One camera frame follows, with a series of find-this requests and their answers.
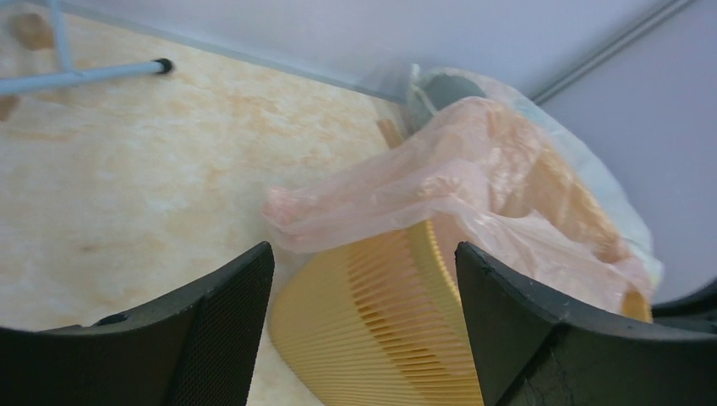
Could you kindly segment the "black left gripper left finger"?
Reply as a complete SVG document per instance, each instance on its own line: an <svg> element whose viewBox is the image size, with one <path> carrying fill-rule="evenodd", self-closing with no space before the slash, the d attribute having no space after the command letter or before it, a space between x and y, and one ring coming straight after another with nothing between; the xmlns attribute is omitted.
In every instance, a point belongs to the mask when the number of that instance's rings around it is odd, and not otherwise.
<svg viewBox="0 0 717 406"><path fill-rule="evenodd" d="M91 326L1 330L4 405L244 405L275 261L267 242Z"/></svg>

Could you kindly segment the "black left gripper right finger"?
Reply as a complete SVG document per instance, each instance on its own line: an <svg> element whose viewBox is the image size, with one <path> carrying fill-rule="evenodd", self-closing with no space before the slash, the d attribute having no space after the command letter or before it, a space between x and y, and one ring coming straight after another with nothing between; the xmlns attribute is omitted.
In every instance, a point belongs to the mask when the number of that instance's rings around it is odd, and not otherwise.
<svg viewBox="0 0 717 406"><path fill-rule="evenodd" d="M485 404L715 404L716 333L598 309L468 242L455 255Z"/></svg>

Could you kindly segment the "pink plastic trash bag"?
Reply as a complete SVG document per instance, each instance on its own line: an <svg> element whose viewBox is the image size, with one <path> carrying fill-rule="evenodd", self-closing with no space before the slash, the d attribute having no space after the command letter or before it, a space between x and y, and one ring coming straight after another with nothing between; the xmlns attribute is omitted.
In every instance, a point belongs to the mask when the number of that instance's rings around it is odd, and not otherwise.
<svg viewBox="0 0 717 406"><path fill-rule="evenodd" d="M299 189L271 189L276 241L318 253L433 224L439 245L471 242L513 270L590 305L651 316L650 273L546 132L471 96L399 146Z"/></svg>

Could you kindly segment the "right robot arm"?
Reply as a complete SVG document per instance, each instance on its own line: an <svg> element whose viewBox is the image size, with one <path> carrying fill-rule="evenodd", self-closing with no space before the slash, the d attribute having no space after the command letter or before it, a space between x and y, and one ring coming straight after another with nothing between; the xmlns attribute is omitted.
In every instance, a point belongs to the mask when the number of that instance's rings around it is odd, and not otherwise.
<svg viewBox="0 0 717 406"><path fill-rule="evenodd" d="M652 308L653 321L694 332L716 333L716 279L698 291Z"/></svg>

